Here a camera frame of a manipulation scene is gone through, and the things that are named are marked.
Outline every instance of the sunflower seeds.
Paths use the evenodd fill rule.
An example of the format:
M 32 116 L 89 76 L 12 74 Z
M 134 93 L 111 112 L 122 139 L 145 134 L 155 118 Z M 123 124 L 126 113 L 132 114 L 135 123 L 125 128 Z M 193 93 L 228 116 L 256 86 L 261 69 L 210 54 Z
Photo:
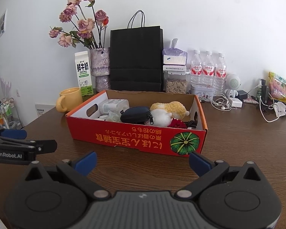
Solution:
M 187 86 L 187 80 L 168 79 L 165 84 L 165 92 L 186 94 Z

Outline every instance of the red fabric item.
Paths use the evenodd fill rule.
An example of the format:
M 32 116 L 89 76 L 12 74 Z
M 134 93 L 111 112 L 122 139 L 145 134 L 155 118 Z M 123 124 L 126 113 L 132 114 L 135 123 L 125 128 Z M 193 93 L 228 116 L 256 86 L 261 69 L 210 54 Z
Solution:
M 184 128 L 184 129 L 187 129 L 187 128 L 188 128 L 188 127 L 186 126 L 186 124 L 184 124 L 183 121 L 177 120 L 177 119 L 173 119 L 172 122 L 171 122 L 167 127 Z

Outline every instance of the zipper pull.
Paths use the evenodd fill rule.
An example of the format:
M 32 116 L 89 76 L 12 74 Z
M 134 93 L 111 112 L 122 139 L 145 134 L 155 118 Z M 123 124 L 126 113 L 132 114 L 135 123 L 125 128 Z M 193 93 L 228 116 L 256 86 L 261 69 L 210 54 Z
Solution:
M 149 120 L 150 120 L 150 124 L 153 125 L 154 124 L 154 120 L 153 120 L 153 116 L 152 115 L 149 116 Z

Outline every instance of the white speaker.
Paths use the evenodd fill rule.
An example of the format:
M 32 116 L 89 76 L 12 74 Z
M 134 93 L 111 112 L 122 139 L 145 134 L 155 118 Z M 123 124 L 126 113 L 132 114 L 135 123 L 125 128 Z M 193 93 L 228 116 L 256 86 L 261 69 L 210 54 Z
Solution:
M 226 77 L 226 87 L 224 93 L 226 97 L 233 97 L 238 95 L 237 89 L 240 88 L 241 81 L 238 75 L 236 74 L 229 74 Z

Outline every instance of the yellow plush toy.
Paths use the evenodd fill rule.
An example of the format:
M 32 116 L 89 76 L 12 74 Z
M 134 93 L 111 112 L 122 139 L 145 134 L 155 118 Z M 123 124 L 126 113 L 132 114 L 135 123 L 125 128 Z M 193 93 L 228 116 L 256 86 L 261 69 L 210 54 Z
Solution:
M 190 114 L 189 111 L 186 111 L 185 106 L 182 103 L 174 101 L 170 103 L 154 103 L 150 107 L 150 111 L 154 109 L 164 109 L 168 113 L 172 113 L 171 118 L 182 120 L 185 116 Z

